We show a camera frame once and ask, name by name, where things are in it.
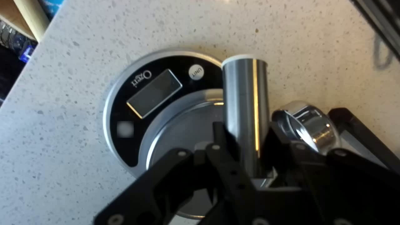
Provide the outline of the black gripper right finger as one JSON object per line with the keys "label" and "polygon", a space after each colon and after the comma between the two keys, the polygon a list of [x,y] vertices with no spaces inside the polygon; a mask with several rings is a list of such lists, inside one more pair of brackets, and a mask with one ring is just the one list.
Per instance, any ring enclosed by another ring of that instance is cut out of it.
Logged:
{"label": "black gripper right finger", "polygon": [[272,120],[262,158],[278,172],[262,192],[272,225],[400,225],[399,160],[347,107],[327,112],[342,146],[320,155]]}

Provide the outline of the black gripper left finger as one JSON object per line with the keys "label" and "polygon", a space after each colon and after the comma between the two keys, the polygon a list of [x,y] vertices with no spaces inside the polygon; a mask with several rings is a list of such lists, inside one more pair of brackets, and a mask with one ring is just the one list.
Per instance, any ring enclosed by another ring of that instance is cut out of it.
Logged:
{"label": "black gripper left finger", "polygon": [[249,225],[243,202],[250,180],[229,151],[229,132],[213,123],[214,141],[192,152],[175,147],[129,185],[95,217],[94,225],[168,225],[199,188],[215,205],[199,225]]}

